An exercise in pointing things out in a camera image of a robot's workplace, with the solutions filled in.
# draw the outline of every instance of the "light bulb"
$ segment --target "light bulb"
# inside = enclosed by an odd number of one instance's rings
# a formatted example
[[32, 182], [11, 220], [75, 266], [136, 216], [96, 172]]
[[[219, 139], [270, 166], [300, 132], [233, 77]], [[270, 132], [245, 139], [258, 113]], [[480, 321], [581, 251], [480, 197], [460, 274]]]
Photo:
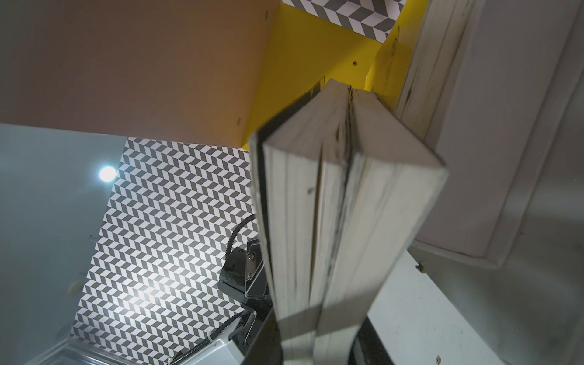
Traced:
[[110, 182], [116, 178], [116, 169], [111, 166], [104, 167], [99, 172], [99, 178], [105, 182]]

